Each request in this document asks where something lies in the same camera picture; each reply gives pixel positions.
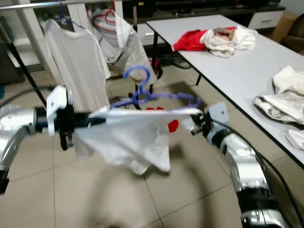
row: red garment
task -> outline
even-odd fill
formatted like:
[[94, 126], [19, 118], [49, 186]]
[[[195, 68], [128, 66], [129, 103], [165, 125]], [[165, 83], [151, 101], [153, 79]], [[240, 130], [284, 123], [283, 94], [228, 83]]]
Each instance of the red garment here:
[[[157, 110], [163, 110], [162, 107], [157, 107]], [[155, 110], [155, 108], [146, 108], [146, 110]], [[169, 132], [175, 132], [177, 130], [177, 128], [179, 127], [179, 121], [178, 120], [173, 120], [170, 123], [168, 123], [168, 128], [169, 128]]]
[[182, 37], [172, 46], [173, 51], [206, 51], [205, 44], [201, 44], [200, 38], [207, 30], [195, 30], [186, 32]]

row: blue hanger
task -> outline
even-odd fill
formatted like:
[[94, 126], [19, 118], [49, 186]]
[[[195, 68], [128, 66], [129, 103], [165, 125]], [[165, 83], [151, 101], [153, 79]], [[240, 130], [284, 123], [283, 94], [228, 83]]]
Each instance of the blue hanger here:
[[56, 1], [59, 1], [60, 5], [61, 5], [61, 16], [60, 16], [60, 19], [65, 18], [67, 22], [73, 23], [73, 24], [77, 25], [78, 27], [80, 27], [80, 28], [82, 28], [82, 29], [85, 29], [82, 25], [77, 24], [76, 22], [72, 21], [71, 19], [69, 19], [69, 18], [65, 15], [65, 13], [64, 13], [64, 9], [65, 9], [65, 8], [64, 8], [64, 5], [62, 4], [61, 0], [56, 0]]
[[[177, 99], [181, 99], [181, 98], [188, 99], [189, 104], [188, 104], [188, 106], [186, 106], [187, 108], [188, 107], [197, 108], [197, 107], [201, 106], [203, 103], [203, 101], [198, 97], [198, 99], [197, 99], [198, 102], [196, 104], [193, 104], [194, 97], [191, 94], [185, 94], [185, 93], [172, 94], [169, 92], [150, 94], [149, 90], [146, 90], [143, 88], [143, 85], [149, 81], [150, 76], [151, 76], [149, 69], [144, 65], [133, 65], [132, 67], [130, 67], [129, 69], [126, 70], [126, 72], [123, 74], [123, 78], [126, 79], [129, 76], [129, 73], [133, 70], [146, 71], [147, 78], [139, 84], [139, 90], [137, 90], [135, 92], [135, 94], [133, 94], [132, 98], [115, 102], [114, 104], [111, 105], [110, 108], [117, 108], [117, 107], [127, 106], [127, 105], [131, 105], [131, 104], [142, 105], [142, 104], [148, 103], [149, 100], [151, 100], [151, 99], [161, 98], [161, 97], [168, 97], [172, 100], [177, 100]], [[147, 97], [143, 100], [138, 100], [138, 95], [140, 95], [140, 94], [146, 94]]]

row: white table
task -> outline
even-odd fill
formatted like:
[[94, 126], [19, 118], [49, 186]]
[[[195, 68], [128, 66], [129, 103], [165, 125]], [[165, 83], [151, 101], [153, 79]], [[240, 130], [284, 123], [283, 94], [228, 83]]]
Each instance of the white table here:
[[[148, 21], [147, 24], [154, 30], [154, 53], [156, 53], [158, 36], [173, 45], [189, 30], [238, 25], [221, 15]], [[272, 77], [282, 68], [290, 65], [295, 71], [303, 71], [304, 57], [264, 36], [258, 35], [256, 41], [254, 50], [237, 51], [234, 56], [227, 59], [209, 52], [180, 51], [179, 53], [199, 75], [304, 169], [304, 152], [293, 148], [285, 138], [288, 129], [297, 128], [265, 117], [252, 104], [255, 96], [274, 93]]]

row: drawer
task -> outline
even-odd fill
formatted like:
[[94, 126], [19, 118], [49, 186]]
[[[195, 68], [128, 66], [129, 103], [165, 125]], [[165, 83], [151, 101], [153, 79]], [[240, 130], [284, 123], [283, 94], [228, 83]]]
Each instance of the drawer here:
[[[137, 25], [137, 33], [142, 42], [142, 45], [152, 45], [154, 40], [154, 32], [153, 30], [146, 24], [138, 24]], [[157, 39], [157, 43], [164, 43], [160, 37]]]
[[277, 25], [284, 11], [255, 13], [250, 21], [250, 29], [266, 29]]

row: cardboard box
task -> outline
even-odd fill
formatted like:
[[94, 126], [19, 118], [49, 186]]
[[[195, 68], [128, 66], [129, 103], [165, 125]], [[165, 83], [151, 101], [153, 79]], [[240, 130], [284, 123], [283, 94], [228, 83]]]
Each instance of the cardboard box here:
[[293, 22], [295, 21], [295, 19], [297, 17], [298, 17], [298, 15], [285, 11], [283, 13], [281, 19], [279, 20], [279, 22], [271, 36], [271, 39], [275, 42], [280, 43], [281, 39], [288, 34]]

